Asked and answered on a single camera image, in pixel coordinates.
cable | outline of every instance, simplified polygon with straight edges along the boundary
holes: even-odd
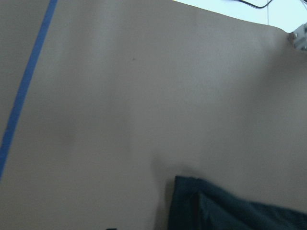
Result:
[[[247,5],[251,6],[251,7],[257,8],[257,9],[263,9],[264,7],[267,7],[273,0],[270,0],[270,1],[269,1],[267,4],[265,4],[264,6],[256,6],[256,5],[254,5],[254,4],[251,4],[251,3],[248,2],[248,1],[244,1],[244,0],[238,0],[238,1],[241,2],[241,3],[247,4]]]

blue tape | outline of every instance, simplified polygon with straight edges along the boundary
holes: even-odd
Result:
[[[41,24],[36,41],[34,43],[30,58],[24,70],[24,75],[19,85],[18,92],[15,97],[14,105],[11,110],[11,114],[10,114],[10,117],[9,117],[9,120],[6,126],[6,130],[2,138],[2,144],[0,148],[0,180],[2,178],[4,165],[5,165],[9,150],[10,150],[10,146],[13,140],[13,136],[14,136],[14,132],[15,132],[15,129],[18,123],[18,119],[19,119],[21,110],[24,105],[24,100],[28,92],[28,88],[29,88],[29,85],[30,85],[30,82],[33,76],[35,66],[37,64],[37,60],[38,60],[40,51],[43,47],[44,40],[45,40],[47,31],[48,31],[52,16],[53,16],[53,12],[57,5],[57,1],[58,0],[50,0],[49,2],[43,22]]]

